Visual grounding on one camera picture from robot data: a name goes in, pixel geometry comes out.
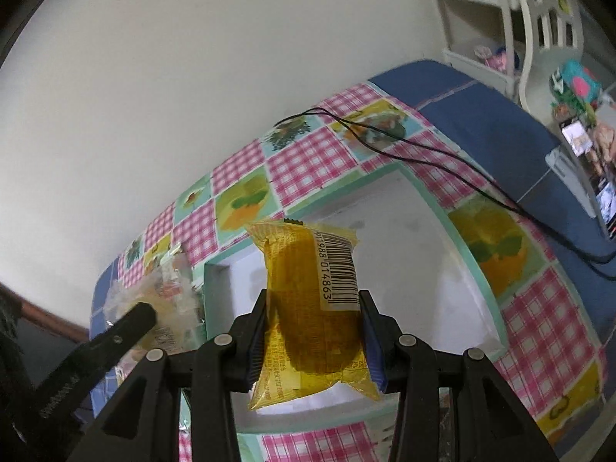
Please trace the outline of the smartphone on stand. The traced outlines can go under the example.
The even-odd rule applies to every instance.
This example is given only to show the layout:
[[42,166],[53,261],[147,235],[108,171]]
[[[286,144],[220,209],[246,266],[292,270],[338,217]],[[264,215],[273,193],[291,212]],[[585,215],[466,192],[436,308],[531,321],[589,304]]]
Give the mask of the smartphone on stand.
[[606,237],[615,239],[615,128],[579,118],[559,126],[563,145],[546,157]]

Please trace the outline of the clear round pastry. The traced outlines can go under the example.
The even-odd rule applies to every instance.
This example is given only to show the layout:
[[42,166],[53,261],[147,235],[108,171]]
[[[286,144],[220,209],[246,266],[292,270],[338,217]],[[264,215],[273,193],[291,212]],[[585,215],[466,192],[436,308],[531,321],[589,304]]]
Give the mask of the clear round pastry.
[[120,281],[114,281],[103,306],[105,322],[111,326],[137,303],[152,306],[157,323],[134,347],[135,356],[155,347],[175,355],[204,343],[203,304],[192,286],[192,269],[181,246],[167,251],[154,269],[132,287],[124,288]]

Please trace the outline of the patchwork plastic tablecloth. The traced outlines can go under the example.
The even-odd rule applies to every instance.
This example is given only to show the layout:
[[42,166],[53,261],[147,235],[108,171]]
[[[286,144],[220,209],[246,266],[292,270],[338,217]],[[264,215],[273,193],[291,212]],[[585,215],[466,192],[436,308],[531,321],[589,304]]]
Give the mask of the patchwork plastic tablecloth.
[[100,276],[92,333],[107,327],[103,306],[114,281],[132,287],[181,246],[209,339],[206,261],[251,239],[248,224],[301,220],[295,214],[317,199],[388,165],[405,167],[421,181],[469,247],[509,343],[491,359],[556,453],[567,453],[613,395],[615,358],[550,244],[568,248],[591,270],[598,258],[524,211],[465,150],[371,80],[270,129],[151,216]]

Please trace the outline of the yellow cake snack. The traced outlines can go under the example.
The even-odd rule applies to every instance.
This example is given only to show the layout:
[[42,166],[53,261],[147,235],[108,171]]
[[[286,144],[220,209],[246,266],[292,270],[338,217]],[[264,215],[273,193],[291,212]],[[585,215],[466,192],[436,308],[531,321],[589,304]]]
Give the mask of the yellow cake snack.
[[267,280],[265,355],[249,408],[337,384],[378,398],[360,331],[355,231],[288,220],[254,222],[246,230],[263,253]]

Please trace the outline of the blue plaid cloth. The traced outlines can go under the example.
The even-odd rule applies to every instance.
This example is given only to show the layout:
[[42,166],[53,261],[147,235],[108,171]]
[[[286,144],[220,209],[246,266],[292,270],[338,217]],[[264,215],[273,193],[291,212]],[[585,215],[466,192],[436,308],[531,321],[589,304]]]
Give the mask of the blue plaid cloth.
[[465,150],[524,211],[598,258],[591,270],[568,248],[550,244],[606,341],[615,325],[615,244],[546,164],[560,141],[496,90],[434,60],[408,63],[371,81]]

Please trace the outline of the white shelf unit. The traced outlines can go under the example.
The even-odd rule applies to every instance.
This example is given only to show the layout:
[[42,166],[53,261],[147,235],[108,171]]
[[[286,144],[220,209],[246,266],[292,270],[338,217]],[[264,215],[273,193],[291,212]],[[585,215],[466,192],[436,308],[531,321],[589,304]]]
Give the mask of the white shelf unit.
[[[452,38],[447,5],[453,1],[493,7],[500,29]],[[580,60],[584,31],[578,0],[431,0],[445,41],[445,63],[518,103],[532,117],[551,122],[549,76]]]

